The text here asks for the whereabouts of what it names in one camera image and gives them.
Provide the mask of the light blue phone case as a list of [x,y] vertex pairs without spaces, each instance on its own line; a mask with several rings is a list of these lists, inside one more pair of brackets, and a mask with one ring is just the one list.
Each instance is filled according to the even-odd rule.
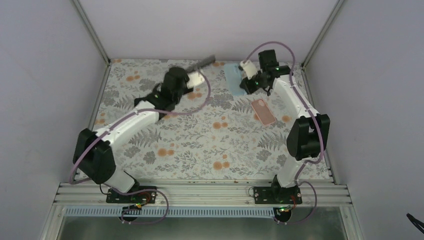
[[240,87],[243,78],[239,65],[237,63],[226,63],[223,70],[229,92],[236,97],[247,95],[247,92]]

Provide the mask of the pink phone case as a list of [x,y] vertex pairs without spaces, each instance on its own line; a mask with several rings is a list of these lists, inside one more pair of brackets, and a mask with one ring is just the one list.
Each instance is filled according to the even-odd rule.
[[263,99],[254,100],[250,105],[257,118],[264,126],[269,126],[276,121],[274,114]]

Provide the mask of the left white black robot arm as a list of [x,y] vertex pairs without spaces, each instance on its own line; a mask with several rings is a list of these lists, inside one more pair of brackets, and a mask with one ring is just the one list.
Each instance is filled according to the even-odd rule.
[[190,77],[181,67],[171,67],[144,97],[136,98],[134,108],[123,117],[96,131],[83,129],[77,139],[72,169],[80,169],[96,184],[105,184],[131,203],[139,197],[138,182],[117,166],[114,150],[137,132],[158,122],[175,109],[183,95],[191,92]]

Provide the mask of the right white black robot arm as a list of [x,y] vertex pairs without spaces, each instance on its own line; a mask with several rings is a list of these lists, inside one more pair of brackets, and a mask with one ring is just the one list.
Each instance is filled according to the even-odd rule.
[[258,54],[259,67],[249,59],[239,64],[246,77],[240,88],[247,94],[263,89],[268,96],[276,94],[288,104],[289,112],[296,117],[286,139],[286,147],[293,160],[285,162],[271,183],[270,195],[274,202],[284,203],[296,196],[298,178],[306,164],[318,164],[324,157],[330,128],[330,118],[320,114],[305,98],[295,83],[293,67],[281,66],[275,51]]

